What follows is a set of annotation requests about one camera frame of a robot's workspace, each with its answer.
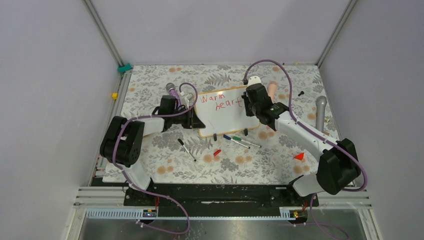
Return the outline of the yellow framed whiteboard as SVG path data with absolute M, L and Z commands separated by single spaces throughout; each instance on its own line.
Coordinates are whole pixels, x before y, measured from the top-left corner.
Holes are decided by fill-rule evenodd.
M 261 125 L 256 117 L 246 115 L 242 98 L 245 90 L 245 86 L 239 86 L 198 94 L 194 108 L 205 125 L 199 130 L 201 137 L 229 134 Z

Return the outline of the red marker cap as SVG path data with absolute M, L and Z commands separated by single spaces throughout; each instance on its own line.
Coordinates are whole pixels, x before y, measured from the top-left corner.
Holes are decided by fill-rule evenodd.
M 213 156 L 214 157 L 216 157 L 220 152 L 221 152 L 222 150 L 221 149 L 218 149 L 218 150 L 216 150 L 214 153 L 213 153 Z

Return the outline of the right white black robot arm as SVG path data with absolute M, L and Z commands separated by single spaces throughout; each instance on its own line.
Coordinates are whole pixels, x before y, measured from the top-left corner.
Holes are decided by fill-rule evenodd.
M 362 174 L 352 141 L 347 138 L 338 141 L 297 119 L 288 106 L 273 103 L 261 83 L 248 86 L 242 98 L 247 116 L 255 116 L 261 124 L 296 141 L 318 161 L 316 173 L 290 183 L 292 189 L 287 191 L 286 198 L 291 205 L 301 205 L 314 193 L 336 195 Z

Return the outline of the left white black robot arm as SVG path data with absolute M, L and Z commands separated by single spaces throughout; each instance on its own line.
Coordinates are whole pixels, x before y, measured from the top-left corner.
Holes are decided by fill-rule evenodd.
M 129 186 L 137 190 L 136 199 L 144 206 L 154 202 L 155 192 L 149 188 L 151 177 L 139 161 L 143 137 L 165 132 L 172 125 L 181 125 L 184 129 L 206 127 L 193 108 L 179 108 L 177 103 L 176 97 L 164 95 L 153 115 L 130 120 L 114 116 L 100 145 L 99 154 L 123 173 Z

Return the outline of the black whiteboard marker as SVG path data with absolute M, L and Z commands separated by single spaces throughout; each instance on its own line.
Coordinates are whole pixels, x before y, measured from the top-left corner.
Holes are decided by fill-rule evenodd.
M 184 142 L 183 142 L 183 140 L 182 139 L 180 139 L 180 138 L 178 138 L 177 139 L 178 140 L 178 142 L 180 143 L 180 145 L 182 146 L 182 148 L 184 149 L 184 151 L 191 157 L 191 159 L 194 161 L 194 162 L 196 162 L 197 161 L 197 159 L 196 159 L 196 157 L 190 152 L 190 150 L 186 147 L 186 145 L 184 144 Z

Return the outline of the blue whiteboard marker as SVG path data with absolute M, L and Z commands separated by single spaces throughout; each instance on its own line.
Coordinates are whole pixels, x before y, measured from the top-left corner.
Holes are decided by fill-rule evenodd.
M 244 147 L 244 148 L 246 148 L 246 149 L 250 149 L 250 148 L 251 148 L 250 146 L 248 146 L 248 145 L 246 145 L 246 144 L 244 144 L 244 143 L 241 143 L 240 141 L 235 140 L 235 139 L 231 138 L 230 136 L 228 136 L 228 135 L 226 135 L 226 134 L 224 134 L 224 135 L 223 135 L 223 137 L 224 137 L 226 140 L 229 140 L 229 141 L 231 141 L 231 142 L 233 142 L 233 143 L 236 143 L 236 144 L 238 144 L 238 145 L 240 145 L 240 146 L 242 146 L 242 147 Z

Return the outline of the green whiteboard marker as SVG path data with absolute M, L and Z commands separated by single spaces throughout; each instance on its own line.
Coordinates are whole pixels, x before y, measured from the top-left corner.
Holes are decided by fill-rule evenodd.
M 255 147 L 258 147 L 258 148 L 262 148 L 262 146 L 261 146 L 261 145 L 258 145 L 258 144 L 256 144 L 256 143 L 253 143 L 253 142 L 250 142 L 250 141 L 248 141 L 248 140 L 242 139 L 242 138 L 240 138 L 240 137 L 233 136 L 232 138 L 233 138 L 234 140 L 236 140 L 236 141 L 239 141 L 239 142 L 242 142 L 242 143 L 245 143 L 245 144 L 251 145 L 251 146 L 255 146 Z

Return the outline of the pink cylinder microphone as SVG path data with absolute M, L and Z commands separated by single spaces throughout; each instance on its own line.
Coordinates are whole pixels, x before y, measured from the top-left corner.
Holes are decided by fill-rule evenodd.
M 277 89 L 278 89 L 278 83 L 275 81 L 271 81 L 267 86 L 267 94 L 273 103 L 275 102 L 275 95 L 276 95 Z

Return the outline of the floral table mat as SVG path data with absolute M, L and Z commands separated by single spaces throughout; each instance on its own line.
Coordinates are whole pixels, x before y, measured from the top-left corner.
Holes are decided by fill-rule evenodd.
M 243 65 L 138 65 L 125 88 L 121 115 L 132 118 L 150 114 L 167 93 L 166 84 L 183 84 L 183 90 L 200 93 L 242 85 L 247 70 Z M 275 100 L 292 99 L 293 112 L 306 123 L 316 124 L 316 100 L 326 94 L 319 69 L 314 65 L 257 65 L 250 76 L 264 85 L 278 84 Z M 196 162 L 178 142 L 181 139 Z M 294 140 L 268 126 L 251 130 L 246 139 L 262 148 L 242 147 L 222 136 L 201 137 L 198 130 L 174 125 L 163 133 L 142 141 L 141 162 L 155 183 L 182 184 L 287 184 L 292 179 L 315 172 L 318 162 Z M 294 156 L 304 153 L 302 161 Z

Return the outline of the purple glitter microphone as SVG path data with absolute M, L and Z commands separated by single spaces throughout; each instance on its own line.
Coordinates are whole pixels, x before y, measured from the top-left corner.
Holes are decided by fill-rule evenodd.
M 179 107 L 181 105 L 181 99 L 180 95 L 176 90 L 176 86 L 172 82 L 169 82 L 166 84 L 165 89 L 169 93 L 169 95 L 176 98 L 176 106 Z

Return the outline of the silver microphone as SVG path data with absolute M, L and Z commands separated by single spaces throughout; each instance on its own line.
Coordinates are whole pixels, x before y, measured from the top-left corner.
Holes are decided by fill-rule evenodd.
M 315 127 L 318 131 L 324 132 L 324 123 L 325 123 L 325 111 L 327 106 L 327 98 L 323 95 L 319 96 L 316 99 L 316 119 Z

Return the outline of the red triangular block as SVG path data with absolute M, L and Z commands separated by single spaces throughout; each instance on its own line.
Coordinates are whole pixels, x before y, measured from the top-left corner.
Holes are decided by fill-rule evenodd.
M 304 156 L 305 156 L 305 153 L 302 152 L 302 153 L 297 154 L 293 158 L 296 159 L 296 160 L 302 161 L 304 159 Z

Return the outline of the yellow small cube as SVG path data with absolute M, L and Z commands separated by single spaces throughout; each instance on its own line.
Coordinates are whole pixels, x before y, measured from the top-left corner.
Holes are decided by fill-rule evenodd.
M 118 93 L 113 93 L 112 95 L 111 95 L 111 97 L 112 97 L 112 99 L 114 99 L 114 100 L 117 100 L 118 99 Z

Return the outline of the teal corner clamp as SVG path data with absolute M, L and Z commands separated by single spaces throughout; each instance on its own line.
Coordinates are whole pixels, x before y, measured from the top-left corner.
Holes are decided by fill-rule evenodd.
M 123 73 L 125 73 L 125 72 L 127 72 L 127 71 L 131 70 L 132 68 L 133 68 L 133 66 L 132 66 L 130 63 L 127 63 L 127 64 L 125 64 L 125 65 L 123 65 L 123 66 L 118 67 L 118 68 L 117 68 L 117 71 L 118 71 L 120 74 L 123 74 Z

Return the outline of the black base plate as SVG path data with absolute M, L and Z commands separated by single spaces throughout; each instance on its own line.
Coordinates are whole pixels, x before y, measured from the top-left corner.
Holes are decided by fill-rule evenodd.
M 217 209 L 245 213 L 252 209 L 302 210 L 319 206 L 317 197 L 299 196 L 288 185 L 151 183 L 147 191 L 152 195 L 127 189 L 124 206 L 178 209 L 181 213 L 184 208 L 188 214 Z

